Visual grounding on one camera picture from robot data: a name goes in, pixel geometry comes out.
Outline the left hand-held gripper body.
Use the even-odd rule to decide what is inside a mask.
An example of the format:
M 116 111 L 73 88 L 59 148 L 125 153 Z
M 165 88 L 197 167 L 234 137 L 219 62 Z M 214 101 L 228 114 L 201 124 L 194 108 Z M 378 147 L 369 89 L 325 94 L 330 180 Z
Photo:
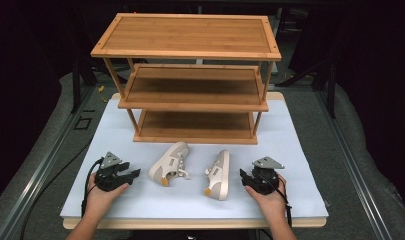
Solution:
M 115 154 L 106 153 L 95 176 L 95 184 L 99 189 L 110 192 L 126 183 L 123 178 L 124 175 L 119 175 L 119 172 L 122 172 L 118 171 L 121 163 L 123 163 L 122 160 Z

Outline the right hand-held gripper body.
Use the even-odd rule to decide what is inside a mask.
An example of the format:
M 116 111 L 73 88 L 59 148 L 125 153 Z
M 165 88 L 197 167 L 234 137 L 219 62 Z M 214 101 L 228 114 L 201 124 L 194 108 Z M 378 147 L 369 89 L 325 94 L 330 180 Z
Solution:
M 262 195 L 267 195 L 278 189 L 279 179 L 277 169 L 285 166 L 273 158 L 266 156 L 252 162 L 251 170 L 253 183 L 251 187 Z

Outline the beige sneaker with yellow heel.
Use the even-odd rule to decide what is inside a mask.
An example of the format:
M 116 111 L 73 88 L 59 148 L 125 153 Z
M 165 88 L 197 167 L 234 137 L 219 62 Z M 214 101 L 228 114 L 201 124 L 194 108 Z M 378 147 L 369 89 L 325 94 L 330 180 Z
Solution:
M 213 165 L 205 170 L 209 185 L 204 190 L 204 195 L 224 201 L 228 195 L 230 153 L 228 150 L 219 152 Z
M 150 178 L 164 187 L 168 187 L 170 182 L 176 177 L 188 179 L 189 173 L 185 170 L 184 160 L 189 152 L 190 148 L 187 143 L 175 143 L 150 168 Z

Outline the wooden three-tier shoe rack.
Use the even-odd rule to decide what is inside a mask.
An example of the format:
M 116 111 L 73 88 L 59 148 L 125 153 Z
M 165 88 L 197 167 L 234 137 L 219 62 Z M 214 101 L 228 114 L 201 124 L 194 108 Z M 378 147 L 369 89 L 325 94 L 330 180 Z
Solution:
M 119 13 L 94 46 L 136 142 L 254 144 L 281 54 L 265 16 Z

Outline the person's right hand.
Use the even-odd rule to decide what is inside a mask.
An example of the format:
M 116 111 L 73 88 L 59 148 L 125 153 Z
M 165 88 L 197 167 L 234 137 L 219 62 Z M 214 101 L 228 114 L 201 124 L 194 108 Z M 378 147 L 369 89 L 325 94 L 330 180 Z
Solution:
M 285 179 L 278 175 L 279 187 L 278 190 L 268 195 L 262 195 L 253 190 L 250 186 L 246 186 L 246 192 L 257 202 L 262 215 L 270 227 L 280 225 L 287 226 L 287 210 L 286 201 L 281 196 L 285 194 Z

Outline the person's left hand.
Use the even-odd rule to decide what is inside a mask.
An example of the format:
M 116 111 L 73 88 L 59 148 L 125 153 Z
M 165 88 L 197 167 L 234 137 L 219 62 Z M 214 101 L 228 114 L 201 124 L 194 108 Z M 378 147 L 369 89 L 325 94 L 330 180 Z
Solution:
M 125 183 L 112 191 L 105 192 L 97 187 L 95 174 L 92 173 L 88 187 L 89 192 L 83 219 L 98 223 L 111 208 L 114 201 L 129 188 L 129 184 Z

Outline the black tape square mark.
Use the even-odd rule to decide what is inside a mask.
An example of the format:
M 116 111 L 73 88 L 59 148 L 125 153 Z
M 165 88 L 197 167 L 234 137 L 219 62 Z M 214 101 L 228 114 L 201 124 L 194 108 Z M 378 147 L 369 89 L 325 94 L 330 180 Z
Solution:
M 91 122 L 91 118 L 80 116 L 74 125 L 74 130 L 87 130 Z

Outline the white table mat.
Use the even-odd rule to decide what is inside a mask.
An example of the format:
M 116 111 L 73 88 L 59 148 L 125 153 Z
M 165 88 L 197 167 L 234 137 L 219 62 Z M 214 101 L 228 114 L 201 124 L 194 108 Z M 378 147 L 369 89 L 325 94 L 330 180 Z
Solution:
M 260 210 L 245 191 L 239 171 L 250 171 L 252 162 L 265 156 L 284 165 L 278 172 L 286 179 L 292 219 L 326 218 L 328 212 L 286 103 L 270 100 L 268 105 L 256 145 L 192 144 L 184 160 L 190 178 L 179 177 L 163 187 L 151 180 L 149 169 L 171 145 L 133 141 L 127 112 L 118 107 L 117 100 L 109 101 L 60 216 L 72 219 L 81 215 L 85 178 L 96 160 L 112 152 L 141 173 L 111 207 L 110 219 L 260 219 Z M 222 150 L 230 153 L 229 189 L 227 198 L 219 201 L 204 195 L 208 186 L 205 169 Z

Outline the black metal stand leg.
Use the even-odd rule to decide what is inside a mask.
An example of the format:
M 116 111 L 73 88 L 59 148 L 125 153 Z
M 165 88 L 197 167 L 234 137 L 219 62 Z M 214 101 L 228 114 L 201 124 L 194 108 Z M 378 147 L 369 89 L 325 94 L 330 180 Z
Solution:
M 334 102 L 335 102 L 335 66 L 331 64 L 327 84 L 327 110 L 332 118 L 335 118 Z
M 73 106 L 71 113 L 75 113 L 81 104 L 81 88 L 80 88 L 80 73 L 78 60 L 73 62 L 72 71 L 72 86 L 73 86 Z

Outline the grey metal floor rail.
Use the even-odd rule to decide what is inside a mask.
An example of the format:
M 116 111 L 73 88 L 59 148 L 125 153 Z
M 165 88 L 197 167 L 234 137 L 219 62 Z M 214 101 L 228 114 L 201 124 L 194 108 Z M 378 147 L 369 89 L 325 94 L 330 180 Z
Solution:
M 357 196 L 360 200 L 362 208 L 368 218 L 372 230 L 377 240 L 393 240 L 384 219 L 377 207 L 369 187 L 367 186 L 364 177 L 356 163 L 356 160 L 349 148 L 349 145 L 343 135 L 343 132 L 335 118 L 332 117 L 327 107 L 327 99 L 323 92 L 315 92 L 317 101 L 319 102 L 322 111 L 326 115 L 326 119 L 331 126 L 332 132 L 338 142 L 339 148 L 343 153 L 343 162 L 347 169 L 348 175 L 355 188 Z
M 30 154 L 0 198 L 0 240 L 61 240 L 68 234 L 60 212 L 83 161 L 103 105 L 96 90 L 83 90 L 82 103 L 70 111 L 70 96 L 61 95 Z M 74 130 L 79 117 L 92 122 Z

